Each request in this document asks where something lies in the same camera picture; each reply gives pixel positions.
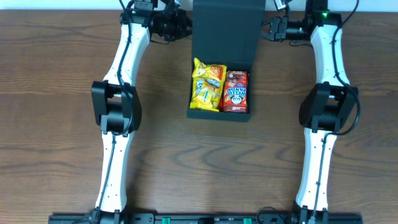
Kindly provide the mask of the yellow snack bag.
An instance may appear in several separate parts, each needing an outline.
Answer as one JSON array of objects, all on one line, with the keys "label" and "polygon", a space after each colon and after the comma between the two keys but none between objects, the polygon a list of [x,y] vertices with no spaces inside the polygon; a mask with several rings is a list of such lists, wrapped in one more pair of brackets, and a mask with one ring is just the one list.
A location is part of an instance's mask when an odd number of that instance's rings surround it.
[{"label": "yellow snack bag", "polygon": [[211,78],[206,78],[204,79],[204,83],[206,87],[211,88],[213,90],[219,89],[221,84],[219,80],[211,79]]}]

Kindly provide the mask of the yellow blue candy packet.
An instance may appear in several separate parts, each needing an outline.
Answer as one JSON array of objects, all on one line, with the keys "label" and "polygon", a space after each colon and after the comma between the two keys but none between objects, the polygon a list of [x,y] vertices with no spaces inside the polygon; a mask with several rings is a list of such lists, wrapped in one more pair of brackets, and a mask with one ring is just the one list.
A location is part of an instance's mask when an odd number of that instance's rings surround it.
[{"label": "yellow blue candy packet", "polygon": [[190,109],[219,112],[216,100],[220,95],[220,89],[213,90],[206,87],[204,79],[206,78],[193,79],[193,92]]}]

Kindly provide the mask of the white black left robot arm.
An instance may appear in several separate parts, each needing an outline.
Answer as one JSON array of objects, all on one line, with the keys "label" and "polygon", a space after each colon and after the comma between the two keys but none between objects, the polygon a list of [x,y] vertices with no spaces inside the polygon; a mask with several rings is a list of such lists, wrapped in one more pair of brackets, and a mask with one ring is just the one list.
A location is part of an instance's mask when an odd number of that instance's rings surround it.
[{"label": "white black left robot arm", "polygon": [[129,1],[120,15],[121,39],[103,81],[93,82],[91,97],[96,124],[101,130],[104,156],[101,185],[93,211],[82,223],[125,223],[126,174],[129,149],[142,119],[136,78],[142,56],[153,34],[165,44],[192,34],[192,20],[175,0]]}]

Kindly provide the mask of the black foldable container box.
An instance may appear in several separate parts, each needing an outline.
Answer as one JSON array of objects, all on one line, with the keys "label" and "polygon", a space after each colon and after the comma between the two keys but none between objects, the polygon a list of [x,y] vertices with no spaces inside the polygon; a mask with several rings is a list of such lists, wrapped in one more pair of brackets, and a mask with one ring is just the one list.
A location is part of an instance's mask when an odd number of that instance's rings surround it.
[{"label": "black foldable container box", "polygon": [[252,67],[266,0],[193,0],[192,58],[246,71],[248,112],[187,110],[188,118],[247,122],[252,115]]}]

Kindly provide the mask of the orange yellow candy packet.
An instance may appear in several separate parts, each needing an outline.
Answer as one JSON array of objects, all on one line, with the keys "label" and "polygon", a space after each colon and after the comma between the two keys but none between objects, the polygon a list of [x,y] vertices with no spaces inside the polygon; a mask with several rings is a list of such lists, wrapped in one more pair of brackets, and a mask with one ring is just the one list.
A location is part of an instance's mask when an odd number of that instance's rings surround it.
[{"label": "orange yellow candy packet", "polygon": [[194,58],[193,78],[210,78],[223,83],[226,78],[226,65],[206,65],[199,59]]}]

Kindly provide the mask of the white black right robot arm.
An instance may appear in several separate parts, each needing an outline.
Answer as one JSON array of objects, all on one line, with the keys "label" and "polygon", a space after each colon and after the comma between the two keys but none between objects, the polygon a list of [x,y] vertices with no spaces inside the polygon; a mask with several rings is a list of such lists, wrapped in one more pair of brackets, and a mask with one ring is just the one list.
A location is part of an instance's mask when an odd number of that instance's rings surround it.
[{"label": "white black right robot arm", "polygon": [[341,36],[346,23],[338,12],[331,12],[327,0],[308,0],[302,20],[275,17],[265,23],[269,41],[289,40],[311,47],[315,54],[316,84],[299,110],[304,128],[305,155],[302,179],[292,211],[278,212],[272,207],[258,211],[258,223],[362,223],[361,215],[331,213],[328,210],[327,184],[331,155],[338,136],[351,132],[361,114],[359,91],[346,76]]}]

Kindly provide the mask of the red Hello Panda box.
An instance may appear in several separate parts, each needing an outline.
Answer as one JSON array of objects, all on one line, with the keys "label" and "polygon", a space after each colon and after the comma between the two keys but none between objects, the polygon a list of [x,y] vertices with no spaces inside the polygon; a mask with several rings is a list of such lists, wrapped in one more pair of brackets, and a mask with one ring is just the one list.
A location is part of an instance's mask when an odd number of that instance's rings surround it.
[{"label": "red Hello Panda box", "polygon": [[228,71],[223,90],[223,111],[247,113],[248,73],[245,71]]}]

